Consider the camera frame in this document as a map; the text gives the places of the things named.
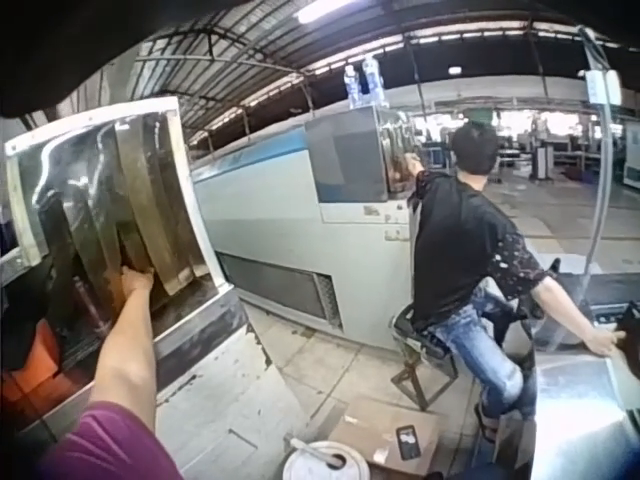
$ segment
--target paint-splattered shirt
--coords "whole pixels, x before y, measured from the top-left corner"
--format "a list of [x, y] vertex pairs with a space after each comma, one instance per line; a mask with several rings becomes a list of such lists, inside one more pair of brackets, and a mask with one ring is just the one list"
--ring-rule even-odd
[[545, 276], [515, 224], [481, 192], [442, 173], [416, 179], [421, 202], [414, 252], [418, 326], [449, 318], [492, 277], [507, 299], [530, 292]]

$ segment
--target large machine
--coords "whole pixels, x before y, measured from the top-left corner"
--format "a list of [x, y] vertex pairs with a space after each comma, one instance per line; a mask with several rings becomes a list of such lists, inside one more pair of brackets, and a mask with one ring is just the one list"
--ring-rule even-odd
[[242, 298], [284, 318], [379, 347], [411, 296], [401, 112], [318, 114], [193, 172], [209, 238]]
[[308, 418], [207, 238], [177, 99], [64, 118], [11, 140], [6, 156], [3, 418], [42, 450], [73, 427], [124, 301], [120, 267], [152, 266], [160, 440], [185, 478], [275, 471], [285, 434]]

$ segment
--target mobile phone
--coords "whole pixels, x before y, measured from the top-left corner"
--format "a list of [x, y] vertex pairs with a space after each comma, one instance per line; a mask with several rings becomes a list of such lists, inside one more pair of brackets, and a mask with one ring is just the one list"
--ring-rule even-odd
[[400, 458], [403, 461], [420, 458], [420, 444], [418, 443], [418, 434], [413, 425], [407, 425], [396, 429], [396, 439], [398, 440], [398, 448], [400, 449]]

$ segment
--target blue stripe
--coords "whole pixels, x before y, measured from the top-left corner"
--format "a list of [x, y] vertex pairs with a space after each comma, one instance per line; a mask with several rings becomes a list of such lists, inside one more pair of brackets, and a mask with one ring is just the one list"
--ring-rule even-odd
[[195, 183], [200, 183], [225, 173], [234, 172], [256, 163], [267, 162], [274, 158], [307, 150], [307, 134], [304, 127], [268, 138], [249, 147], [237, 150], [222, 157], [202, 174]]

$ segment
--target sandal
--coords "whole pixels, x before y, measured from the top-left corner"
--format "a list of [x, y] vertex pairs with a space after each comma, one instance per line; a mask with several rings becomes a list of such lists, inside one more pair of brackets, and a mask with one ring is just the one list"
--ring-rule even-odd
[[473, 407], [473, 412], [476, 414], [476, 418], [478, 419], [478, 425], [480, 425], [480, 434], [482, 438], [484, 438], [488, 443], [494, 444], [496, 443], [496, 438], [498, 437], [498, 429], [485, 425], [484, 417], [482, 412], [480, 411], [480, 404], [476, 403], [476, 406]]

